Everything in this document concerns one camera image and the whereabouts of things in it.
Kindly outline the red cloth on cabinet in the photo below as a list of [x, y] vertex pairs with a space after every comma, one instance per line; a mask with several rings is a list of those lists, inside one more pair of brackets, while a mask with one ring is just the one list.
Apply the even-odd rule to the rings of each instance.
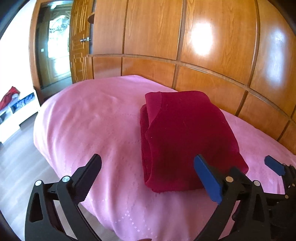
[[3, 96], [0, 102], [0, 110], [4, 109], [11, 102], [14, 94], [19, 95], [20, 92], [14, 86], [12, 86], [10, 90]]

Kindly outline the white low cabinet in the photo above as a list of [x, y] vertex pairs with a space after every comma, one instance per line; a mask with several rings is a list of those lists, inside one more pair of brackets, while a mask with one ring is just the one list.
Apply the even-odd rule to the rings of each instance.
[[36, 91], [22, 99], [14, 99], [12, 104], [1, 111], [1, 143], [4, 144], [20, 125], [40, 110]]

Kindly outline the carved wooden door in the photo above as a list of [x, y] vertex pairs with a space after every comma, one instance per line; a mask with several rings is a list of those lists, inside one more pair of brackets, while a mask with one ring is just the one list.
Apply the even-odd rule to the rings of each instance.
[[70, 69], [73, 83], [92, 79], [92, 59], [88, 57], [92, 0], [74, 0], [70, 19]]

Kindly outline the dark red knit garment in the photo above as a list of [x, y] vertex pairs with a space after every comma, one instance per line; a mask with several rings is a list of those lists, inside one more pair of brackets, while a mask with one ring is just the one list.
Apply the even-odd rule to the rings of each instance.
[[147, 93], [140, 133], [144, 183], [156, 193], [201, 189], [197, 155], [224, 174], [248, 172], [225, 115], [203, 92]]

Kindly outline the pink bed cover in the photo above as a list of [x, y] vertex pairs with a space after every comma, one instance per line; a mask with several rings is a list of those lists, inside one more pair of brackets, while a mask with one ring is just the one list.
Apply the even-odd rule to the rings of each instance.
[[42, 105], [34, 144], [59, 177], [101, 156], [82, 204], [122, 240], [193, 240], [217, 206], [206, 191], [156, 193], [144, 183], [140, 108], [157, 91], [171, 89], [136, 75], [73, 84]]

